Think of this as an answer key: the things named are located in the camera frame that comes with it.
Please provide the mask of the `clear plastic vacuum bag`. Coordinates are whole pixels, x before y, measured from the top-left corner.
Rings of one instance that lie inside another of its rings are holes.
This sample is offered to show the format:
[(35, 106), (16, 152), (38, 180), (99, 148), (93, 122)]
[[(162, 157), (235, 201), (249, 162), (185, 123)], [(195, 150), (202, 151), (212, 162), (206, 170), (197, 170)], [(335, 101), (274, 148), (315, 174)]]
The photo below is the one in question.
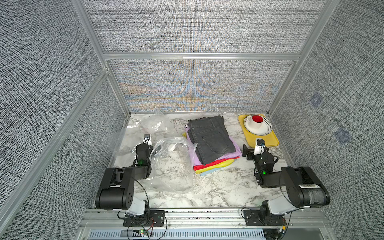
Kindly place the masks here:
[[(144, 135), (151, 135), (150, 154), (152, 172), (144, 179), (144, 186), (156, 191), (185, 194), (193, 190), (194, 170), (192, 153), (196, 145), (190, 143), (171, 121), (161, 112), (131, 116), (120, 134), (120, 145), (114, 151), (114, 167), (128, 167), (136, 158), (136, 146), (143, 143)], [(176, 144), (173, 152), (169, 144)]]

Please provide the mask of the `yellow garment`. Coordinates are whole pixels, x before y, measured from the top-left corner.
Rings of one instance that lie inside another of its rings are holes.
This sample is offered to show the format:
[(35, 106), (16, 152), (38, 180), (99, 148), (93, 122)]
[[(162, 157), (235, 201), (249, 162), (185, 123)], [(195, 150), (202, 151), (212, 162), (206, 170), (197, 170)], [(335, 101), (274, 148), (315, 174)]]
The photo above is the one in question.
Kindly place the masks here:
[(203, 166), (203, 165), (194, 166), (194, 171), (196, 174), (202, 174), (202, 173), (205, 173), (205, 172), (208, 172), (211, 170), (227, 167), (227, 166), (233, 164), (235, 161), (236, 161), (236, 159), (228, 159), (228, 160), (222, 161), (220, 163), (217, 163), (217, 164), (211, 165), (211, 166)]

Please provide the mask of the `purple garment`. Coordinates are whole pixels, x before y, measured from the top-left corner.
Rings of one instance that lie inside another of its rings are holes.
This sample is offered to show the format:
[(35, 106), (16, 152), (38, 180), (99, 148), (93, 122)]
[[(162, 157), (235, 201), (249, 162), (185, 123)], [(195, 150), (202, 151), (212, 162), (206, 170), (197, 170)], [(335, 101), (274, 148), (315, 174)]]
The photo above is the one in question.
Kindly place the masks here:
[(187, 138), (196, 144), (192, 153), (194, 165), (206, 165), (220, 159), (239, 157), (241, 151), (224, 127), (194, 129), (186, 126)]

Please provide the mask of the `red striped waistband shorts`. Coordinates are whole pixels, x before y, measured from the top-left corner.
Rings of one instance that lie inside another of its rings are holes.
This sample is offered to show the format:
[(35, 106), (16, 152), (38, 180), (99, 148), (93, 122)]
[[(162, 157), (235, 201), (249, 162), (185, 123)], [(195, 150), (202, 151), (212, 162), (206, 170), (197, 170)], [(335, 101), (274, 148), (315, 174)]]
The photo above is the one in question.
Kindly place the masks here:
[(203, 166), (211, 166), (211, 165), (215, 165), (215, 164), (217, 164), (217, 163), (220, 163), (220, 162), (222, 162), (222, 161), (225, 161), (225, 160), (228, 160), (228, 159), (220, 159), (220, 160), (216, 160), (216, 161), (214, 161), (214, 162), (212, 162), (212, 163), (209, 163), (209, 164), (206, 164), (206, 165), (203, 165)]

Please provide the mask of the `black garment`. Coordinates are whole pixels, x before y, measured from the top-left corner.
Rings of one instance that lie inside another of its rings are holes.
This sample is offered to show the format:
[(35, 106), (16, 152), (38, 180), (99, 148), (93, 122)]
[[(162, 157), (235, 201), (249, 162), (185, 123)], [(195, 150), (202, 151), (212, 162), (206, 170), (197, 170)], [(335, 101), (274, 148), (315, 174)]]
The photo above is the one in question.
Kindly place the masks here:
[(210, 164), (226, 154), (236, 152), (224, 124), (224, 117), (203, 117), (188, 121), (187, 131), (192, 143), (197, 144), (197, 156), (203, 165)]

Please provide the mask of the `light blue trousers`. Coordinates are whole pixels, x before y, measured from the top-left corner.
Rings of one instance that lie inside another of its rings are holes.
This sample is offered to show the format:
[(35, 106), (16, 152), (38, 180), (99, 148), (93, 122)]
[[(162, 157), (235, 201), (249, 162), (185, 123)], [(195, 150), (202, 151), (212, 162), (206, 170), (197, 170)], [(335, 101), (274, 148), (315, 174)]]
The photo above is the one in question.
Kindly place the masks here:
[(199, 175), (200, 175), (200, 176), (205, 176), (205, 175), (211, 174), (211, 173), (213, 173), (213, 172), (220, 171), (221, 169), (224, 169), (224, 168), (226, 168), (226, 167), (214, 168), (214, 169), (212, 169), (212, 170), (208, 170), (208, 171), (206, 171), (206, 172), (202, 172), (202, 173), (200, 173)]

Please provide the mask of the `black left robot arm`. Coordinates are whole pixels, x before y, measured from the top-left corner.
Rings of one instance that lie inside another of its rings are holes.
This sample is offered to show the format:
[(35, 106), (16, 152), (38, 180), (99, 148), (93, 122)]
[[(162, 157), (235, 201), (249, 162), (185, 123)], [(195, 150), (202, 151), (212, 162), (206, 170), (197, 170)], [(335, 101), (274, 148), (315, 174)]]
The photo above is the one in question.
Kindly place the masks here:
[(149, 200), (134, 196), (139, 180), (147, 179), (152, 172), (150, 154), (153, 146), (141, 143), (136, 146), (133, 165), (124, 168), (107, 168), (96, 195), (95, 206), (101, 210), (126, 210), (131, 216), (144, 216), (149, 212)]

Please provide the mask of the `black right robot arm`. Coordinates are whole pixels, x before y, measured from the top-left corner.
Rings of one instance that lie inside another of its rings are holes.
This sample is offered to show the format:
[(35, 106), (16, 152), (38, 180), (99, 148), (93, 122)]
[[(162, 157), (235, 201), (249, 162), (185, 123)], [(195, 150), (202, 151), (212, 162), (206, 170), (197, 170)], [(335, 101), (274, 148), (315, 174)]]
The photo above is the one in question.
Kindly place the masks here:
[(286, 189), (281, 196), (263, 201), (258, 210), (244, 210), (248, 226), (282, 224), (285, 214), (330, 204), (328, 190), (310, 167), (283, 167), (274, 172), (279, 158), (269, 152), (263, 140), (254, 149), (243, 145), (243, 156), (253, 161), (254, 177), (260, 187)]

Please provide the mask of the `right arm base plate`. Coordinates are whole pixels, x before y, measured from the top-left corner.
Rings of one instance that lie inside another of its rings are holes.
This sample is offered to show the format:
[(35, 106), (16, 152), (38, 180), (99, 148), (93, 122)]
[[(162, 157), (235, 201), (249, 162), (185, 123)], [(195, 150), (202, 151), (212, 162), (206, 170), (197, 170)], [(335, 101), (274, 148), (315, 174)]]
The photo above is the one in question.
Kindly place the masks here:
[(246, 225), (251, 227), (283, 226), (285, 224), (283, 216), (267, 214), (256, 209), (242, 209), (241, 215), (244, 218)]

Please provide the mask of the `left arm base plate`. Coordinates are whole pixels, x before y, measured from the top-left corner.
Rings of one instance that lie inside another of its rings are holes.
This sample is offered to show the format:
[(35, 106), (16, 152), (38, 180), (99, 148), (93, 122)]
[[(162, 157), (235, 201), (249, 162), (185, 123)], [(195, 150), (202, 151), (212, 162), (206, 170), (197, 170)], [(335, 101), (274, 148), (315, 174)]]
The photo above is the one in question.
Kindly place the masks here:
[(165, 211), (150, 210), (141, 216), (126, 215), (124, 218), (124, 227), (163, 227), (165, 223)]

